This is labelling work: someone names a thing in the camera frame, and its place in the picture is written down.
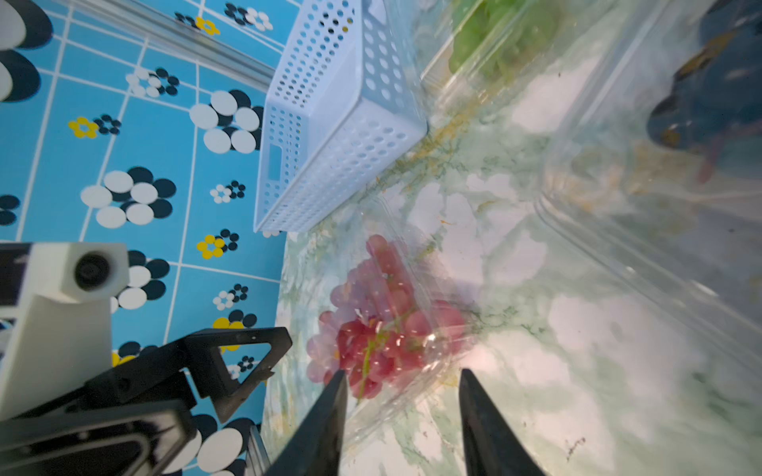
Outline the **black grape bunch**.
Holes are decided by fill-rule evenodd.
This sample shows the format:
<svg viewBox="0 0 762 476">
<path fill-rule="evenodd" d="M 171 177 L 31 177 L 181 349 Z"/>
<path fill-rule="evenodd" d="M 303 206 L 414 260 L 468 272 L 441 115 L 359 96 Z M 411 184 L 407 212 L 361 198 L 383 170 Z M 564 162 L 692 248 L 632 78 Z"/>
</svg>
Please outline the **black grape bunch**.
<svg viewBox="0 0 762 476">
<path fill-rule="evenodd" d="M 646 132 L 660 147 L 704 155 L 703 184 L 728 143 L 761 135 L 761 3 L 716 1 L 698 32 L 702 49 L 676 70 Z"/>
</svg>

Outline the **clear plastic clamshell container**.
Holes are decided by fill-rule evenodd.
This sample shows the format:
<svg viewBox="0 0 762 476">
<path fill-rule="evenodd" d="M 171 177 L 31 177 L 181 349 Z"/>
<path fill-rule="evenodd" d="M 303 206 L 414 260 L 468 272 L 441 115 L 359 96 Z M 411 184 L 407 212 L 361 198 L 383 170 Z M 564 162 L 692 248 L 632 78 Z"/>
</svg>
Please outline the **clear plastic clamshell container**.
<svg viewBox="0 0 762 476">
<path fill-rule="evenodd" d="M 612 1 L 401 1 L 430 112 L 522 87 L 555 63 Z"/>
</svg>

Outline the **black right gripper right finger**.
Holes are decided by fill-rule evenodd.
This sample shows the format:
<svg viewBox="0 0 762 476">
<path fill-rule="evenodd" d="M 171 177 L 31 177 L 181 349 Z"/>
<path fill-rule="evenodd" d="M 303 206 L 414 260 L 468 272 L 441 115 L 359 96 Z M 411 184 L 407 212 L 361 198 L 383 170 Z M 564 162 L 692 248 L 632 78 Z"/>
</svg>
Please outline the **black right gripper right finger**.
<svg viewBox="0 0 762 476">
<path fill-rule="evenodd" d="M 544 476 L 470 369 L 458 387 L 466 474 Z"/>
</svg>

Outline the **red grape bunch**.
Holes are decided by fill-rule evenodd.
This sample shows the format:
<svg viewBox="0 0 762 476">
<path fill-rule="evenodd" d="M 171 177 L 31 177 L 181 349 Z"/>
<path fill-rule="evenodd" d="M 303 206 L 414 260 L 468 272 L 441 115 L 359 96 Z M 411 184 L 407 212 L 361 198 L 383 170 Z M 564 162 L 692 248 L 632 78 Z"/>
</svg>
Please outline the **red grape bunch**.
<svg viewBox="0 0 762 476">
<path fill-rule="evenodd" d="M 468 331 L 450 301 L 415 288 L 399 243 L 373 234 L 365 248 L 367 257 L 331 291 L 333 308 L 319 315 L 306 344 L 308 379 L 326 385 L 343 370 L 359 401 L 408 386 L 439 358 L 461 351 Z"/>
</svg>

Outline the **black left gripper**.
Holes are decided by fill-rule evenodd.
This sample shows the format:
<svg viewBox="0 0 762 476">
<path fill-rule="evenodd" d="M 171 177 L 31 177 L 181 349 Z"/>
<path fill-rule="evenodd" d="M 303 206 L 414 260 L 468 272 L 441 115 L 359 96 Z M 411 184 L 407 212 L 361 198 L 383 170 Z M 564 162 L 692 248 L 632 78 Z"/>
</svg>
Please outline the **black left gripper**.
<svg viewBox="0 0 762 476">
<path fill-rule="evenodd" d="M 196 391 L 228 422 L 291 349 L 285 327 L 206 329 L 1 424 L 4 475 L 159 475 L 196 435 Z"/>
</svg>

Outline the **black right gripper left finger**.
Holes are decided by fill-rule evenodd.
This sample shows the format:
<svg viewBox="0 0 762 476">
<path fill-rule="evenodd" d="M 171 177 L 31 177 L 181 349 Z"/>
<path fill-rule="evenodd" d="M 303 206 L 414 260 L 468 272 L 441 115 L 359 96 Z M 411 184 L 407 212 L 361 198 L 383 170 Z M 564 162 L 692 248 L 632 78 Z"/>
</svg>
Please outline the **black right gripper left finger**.
<svg viewBox="0 0 762 476">
<path fill-rule="evenodd" d="M 339 370 L 265 475 L 339 475 L 347 396 L 345 372 Z"/>
</svg>

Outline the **green grape bunch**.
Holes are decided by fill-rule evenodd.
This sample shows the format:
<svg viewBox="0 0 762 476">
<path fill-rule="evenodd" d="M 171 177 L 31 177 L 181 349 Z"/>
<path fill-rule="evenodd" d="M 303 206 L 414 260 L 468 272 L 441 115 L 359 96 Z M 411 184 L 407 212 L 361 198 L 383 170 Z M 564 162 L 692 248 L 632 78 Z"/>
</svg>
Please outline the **green grape bunch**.
<svg viewBox="0 0 762 476">
<path fill-rule="evenodd" d="M 490 81 L 515 79 L 552 43 L 563 19 L 558 1 L 455 1 L 448 68 Z"/>
</svg>

